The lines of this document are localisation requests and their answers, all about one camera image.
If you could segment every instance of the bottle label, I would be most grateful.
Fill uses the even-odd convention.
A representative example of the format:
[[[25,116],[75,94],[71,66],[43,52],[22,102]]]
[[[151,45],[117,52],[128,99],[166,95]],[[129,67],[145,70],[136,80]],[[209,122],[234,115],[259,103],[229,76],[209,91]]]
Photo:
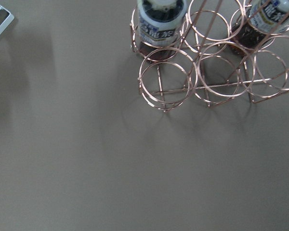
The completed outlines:
[[[250,15],[253,15],[263,4],[265,4],[266,0],[259,1],[258,4],[252,6],[250,10]],[[287,12],[284,12],[278,9],[278,5],[280,2],[278,0],[271,0],[266,6],[264,6],[258,13],[256,13],[251,19],[250,23],[258,28],[260,31],[265,33],[269,33],[277,23],[279,23]],[[283,31],[284,26],[279,28],[278,32]]]
[[[140,16],[139,20],[140,37],[142,41],[158,47],[165,47],[176,40],[176,28],[160,30],[160,28],[151,25]]]

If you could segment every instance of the copper wire bottle holder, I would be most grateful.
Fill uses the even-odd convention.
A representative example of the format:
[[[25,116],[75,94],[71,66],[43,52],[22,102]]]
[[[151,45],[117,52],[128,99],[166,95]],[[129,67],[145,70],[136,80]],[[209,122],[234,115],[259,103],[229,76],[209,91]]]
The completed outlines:
[[[183,104],[190,97],[196,96],[208,107],[212,107],[243,94],[248,94],[251,103],[259,103],[289,92],[289,66],[282,57],[270,50],[276,40],[282,40],[283,44],[289,45],[288,35],[273,33],[287,19],[289,12],[255,48],[249,49],[238,43],[235,36],[257,12],[269,4],[270,0],[267,0],[250,17],[247,17],[247,10],[251,7],[252,0],[244,0],[243,4],[239,0],[232,1],[237,6],[237,10],[226,19],[220,13],[223,0],[203,0],[202,2],[192,0],[180,29],[179,38],[167,47],[154,47],[144,42],[156,48],[148,55],[144,55],[139,49],[141,40],[138,33],[137,8],[133,10],[130,24],[131,48],[134,53],[144,58],[138,76],[139,91],[150,106],[168,112]],[[202,14],[210,15],[205,23],[200,20]],[[210,36],[216,20],[221,21],[226,28],[223,33],[224,38],[211,38]],[[242,55],[233,55],[229,52],[229,48],[239,51]],[[170,51],[172,55],[164,60],[154,60],[153,55],[161,51]],[[264,73],[260,68],[260,63],[266,59],[263,56],[277,61],[276,65],[280,65],[282,71],[273,74],[274,76],[268,74],[267,71]],[[222,69],[228,69],[228,74],[223,76],[222,81],[218,81],[215,75],[221,75],[222,71],[215,70],[217,74],[207,74],[206,62],[216,62],[220,65],[223,63]],[[181,82],[179,87],[164,86],[163,82],[168,76],[164,76],[161,69],[169,67],[177,69],[180,75],[183,75],[183,77],[177,77]],[[156,78],[150,78],[148,75],[156,75]],[[157,83],[157,90],[148,89],[147,84],[154,84],[153,82]],[[261,92],[258,86],[268,88],[270,92]],[[174,94],[179,94],[179,96],[166,100],[166,96]]]

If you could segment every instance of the bottle rack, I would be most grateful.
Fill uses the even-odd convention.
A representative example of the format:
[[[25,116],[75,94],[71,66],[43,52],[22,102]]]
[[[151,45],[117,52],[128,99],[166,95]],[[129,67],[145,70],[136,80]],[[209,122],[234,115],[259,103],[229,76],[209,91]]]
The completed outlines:
[[[256,48],[248,49],[236,42],[235,36],[253,17],[253,15],[249,18],[246,16],[252,1],[244,0],[242,4],[239,0],[233,2],[237,8],[230,12],[227,18],[223,16],[224,13],[220,13],[225,5],[223,0],[202,2],[192,0],[177,41],[168,47],[154,47],[156,50],[147,56],[139,50],[141,40],[138,33],[137,8],[133,10],[130,24],[131,47],[134,53],[144,58],[138,76],[139,92],[150,106],[168,112],[195,96],[208,107],[213,107],[243,94],[248,94],[251,103],[260,103],[289,92],[289,64],[271,49],[277,41],[289,45],[288,35],[273,34],[283,20]],[[261,8],[269,2],[270,0],[267,0]],[[214,24],[217,21],[223,26],[219,24],[216,29]],[[211,36],[222,27],[224,30],[220,34],[222,37]],[[230,48],[243,55],[234,55]],[[170,51],[172,55],[164,60],[154,60],[152,55],[161,51]],[[261,64],[268,60],[272,61],[267,66],[279,65],[282,71],[271,74],[267,70],[263,71],[266,65]],[[184,77],[176,75],[171,77],[180,82],[179,87],[175,87],[177,83],[165,86],[164,81],[168,81],[172,76],[171,73],[176,72],[174,68]]]

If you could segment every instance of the gray surface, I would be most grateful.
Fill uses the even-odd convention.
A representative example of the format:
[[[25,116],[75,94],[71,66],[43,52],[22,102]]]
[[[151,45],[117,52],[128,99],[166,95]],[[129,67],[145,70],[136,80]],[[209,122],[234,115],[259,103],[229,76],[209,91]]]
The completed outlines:
[[[164,115],[135,1],[0,3],[0,231],[289,231],[289,94]]]

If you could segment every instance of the bottle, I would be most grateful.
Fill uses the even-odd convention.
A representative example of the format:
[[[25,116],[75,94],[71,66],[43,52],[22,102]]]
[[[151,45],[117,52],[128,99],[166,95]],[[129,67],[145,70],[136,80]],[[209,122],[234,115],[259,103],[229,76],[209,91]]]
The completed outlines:
[[[232,39],[233,42],[239,43],[246,48],[255,48],[271,30],[281,21],[289,11],[289,0],[271,0],[253,17],[252,15],[267,2],[267,0],[256,1],[251,9],[247,12],[250,20],[243,25],[239,33]],[[232,31],[236,31],[239,24],[233,27]],[[289,27],[289,16],[282,22],[274,33],[283,33]],[[244,55],[240,49],[232,47],[235,53]]]
[[[167,47],[176,41],[187,11],[186,0],[137,0],[137,7],[141,41],[156,47]],[[155,49],[140,42],[139,51],[144,55]],[[164,60],[171,55],[171,51],[160,51],[150,58]]]

